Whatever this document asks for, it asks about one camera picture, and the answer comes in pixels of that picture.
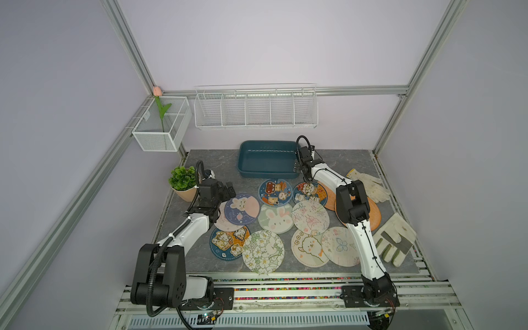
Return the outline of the pink floral sketch coaster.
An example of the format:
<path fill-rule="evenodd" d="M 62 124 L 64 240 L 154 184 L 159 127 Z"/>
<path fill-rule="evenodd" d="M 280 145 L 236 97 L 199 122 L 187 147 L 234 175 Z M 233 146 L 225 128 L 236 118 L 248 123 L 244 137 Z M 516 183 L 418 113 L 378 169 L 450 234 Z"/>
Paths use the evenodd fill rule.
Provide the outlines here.
<path fill-rule="evenodd" d="M 321 235 L 329 228 L 328 212 L 318 202 L 311 200 L 298 202 L 293 207 L 291 216 L 295 227 L 307 235 Z"/>

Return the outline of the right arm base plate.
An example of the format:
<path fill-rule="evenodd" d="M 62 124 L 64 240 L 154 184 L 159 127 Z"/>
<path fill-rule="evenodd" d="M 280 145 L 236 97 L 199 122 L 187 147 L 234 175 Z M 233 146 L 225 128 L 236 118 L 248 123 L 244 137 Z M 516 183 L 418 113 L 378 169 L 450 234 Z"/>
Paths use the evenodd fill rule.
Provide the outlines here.
<path fill-rule="evenodd" d="M 396 308 L 400 300 L 394 289 L 387 293 L 375 293 L 362 285 L 344 285 L 341 287 L 340 299 L 347 308 Z"/>

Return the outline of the blue bunny bear coaster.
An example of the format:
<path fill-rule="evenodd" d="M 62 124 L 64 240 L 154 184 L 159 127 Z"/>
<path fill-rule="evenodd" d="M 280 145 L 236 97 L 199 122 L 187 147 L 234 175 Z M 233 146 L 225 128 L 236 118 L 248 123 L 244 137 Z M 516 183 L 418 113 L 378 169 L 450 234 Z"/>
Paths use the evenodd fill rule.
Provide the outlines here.
<path fill-rule="evenodd" d="M 294 188 L 293 198 L 296 204 L 310 200 L 325 206 L 328 200 L 328 193 L 322 184 L 317 182 L 302 182 Z"/>

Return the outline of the purple bunny coaster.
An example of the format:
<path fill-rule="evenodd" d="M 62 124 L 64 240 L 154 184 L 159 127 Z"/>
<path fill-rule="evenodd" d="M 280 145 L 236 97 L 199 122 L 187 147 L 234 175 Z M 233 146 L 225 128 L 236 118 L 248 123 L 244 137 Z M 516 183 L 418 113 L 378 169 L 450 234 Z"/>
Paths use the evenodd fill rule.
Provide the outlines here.
<path fill-rule="evenodd" d="M 246 226 L 254 223 L 260 213 L 260 203 L 254 196 L 242 193 L 225 204 L 225 217 L 231 224 Z"/>

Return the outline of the blue bear picnic coaster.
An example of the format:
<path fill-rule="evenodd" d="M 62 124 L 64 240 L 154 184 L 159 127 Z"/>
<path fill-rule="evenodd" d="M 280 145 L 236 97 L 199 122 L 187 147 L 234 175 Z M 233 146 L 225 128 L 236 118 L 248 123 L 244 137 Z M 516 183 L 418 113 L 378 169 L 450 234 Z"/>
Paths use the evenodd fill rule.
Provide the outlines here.
<path fill-rule="evenodd" d="M 284 179 L 265 180 L 258 189 L 258 200 L 267 206 L 279 207 L 290 203 L 293 188 Z"/>

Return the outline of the teal plastic storage box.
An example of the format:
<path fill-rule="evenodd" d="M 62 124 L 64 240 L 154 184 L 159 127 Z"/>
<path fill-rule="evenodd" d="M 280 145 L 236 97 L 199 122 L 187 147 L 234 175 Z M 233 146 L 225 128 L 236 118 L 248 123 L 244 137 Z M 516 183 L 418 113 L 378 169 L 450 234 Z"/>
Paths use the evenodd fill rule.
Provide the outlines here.
<path fill-rule="evenodd" d="M 280 140 L 248 140 L 239 148 L 237 168 L 242 177 L 294 179 L 296 143 Z"/>

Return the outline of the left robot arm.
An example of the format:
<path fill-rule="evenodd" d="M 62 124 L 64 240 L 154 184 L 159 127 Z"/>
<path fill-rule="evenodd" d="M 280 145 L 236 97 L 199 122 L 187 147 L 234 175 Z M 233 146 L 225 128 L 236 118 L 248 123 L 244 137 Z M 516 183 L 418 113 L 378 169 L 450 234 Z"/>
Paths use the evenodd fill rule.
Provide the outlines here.
<path fill-rule="evenodd" d="M 195 166 L 195 179 L 197 192 L 183 223 L 161 241 L 143 245 L 137 256 L 130 299 L 134 305 L 144 305 L 150 316 L 188 301 L 209 306 L 215 298 L 211 278 L 187 274 L 186 255 L 215 225 L 221 204 L 236 193 L 231 182 L 216 179 L 201 160 Z"/>

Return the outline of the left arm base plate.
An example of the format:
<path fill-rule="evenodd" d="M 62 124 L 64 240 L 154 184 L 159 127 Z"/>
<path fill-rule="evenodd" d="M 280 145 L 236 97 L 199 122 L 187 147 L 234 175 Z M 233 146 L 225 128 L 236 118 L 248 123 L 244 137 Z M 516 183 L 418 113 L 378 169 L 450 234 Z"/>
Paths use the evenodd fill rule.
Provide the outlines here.
<path fill-rule="evenodd" d="M 233 287 L 215 287 L 212 294 L 206 298 L 195 298 L 184 301 L 180 305 L 182 311 L 198 310 L 232 310 L 235 302 L 235 289 Z"/>

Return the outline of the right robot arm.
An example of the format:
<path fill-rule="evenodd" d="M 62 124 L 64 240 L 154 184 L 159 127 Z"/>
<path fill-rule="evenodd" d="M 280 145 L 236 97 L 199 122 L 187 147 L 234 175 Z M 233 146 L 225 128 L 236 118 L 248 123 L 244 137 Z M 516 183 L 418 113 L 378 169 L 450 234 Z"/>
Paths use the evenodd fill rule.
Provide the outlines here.
<path fill-rule="evenodd" d="M 397 289 L 375 246 L 371 232 L 369 213 L 371 207 L 364 184 L 350 180 L 332 170 L 317 157 L 315 146 L 306 136 L 298 136 L 295 142 L 297 169 L 307 181 L 317 181 L 335 193 L 335 211 L 352 233 L 360 257 L 364 302 L 369 306 L 388 303 L 398 307 Z"/>

